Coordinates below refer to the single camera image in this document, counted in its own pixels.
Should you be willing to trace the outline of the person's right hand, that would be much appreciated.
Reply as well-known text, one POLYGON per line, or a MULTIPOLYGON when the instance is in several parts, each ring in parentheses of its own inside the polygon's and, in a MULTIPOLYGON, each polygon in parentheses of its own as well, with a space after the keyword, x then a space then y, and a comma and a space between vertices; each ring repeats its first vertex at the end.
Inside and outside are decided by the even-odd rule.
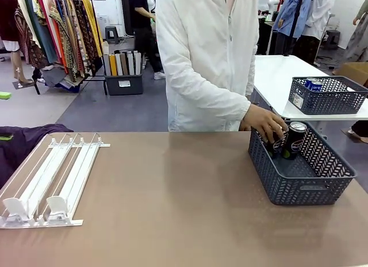
POLYGON ((283 137, 283 132, 287 132, 289 127, 284 120, 273 112, 251 104, 246 115, 243 117, 239 131, 249 131, 251 128, 258 131, 263 140, 274 143, 273 133, 279 138, 283 137))

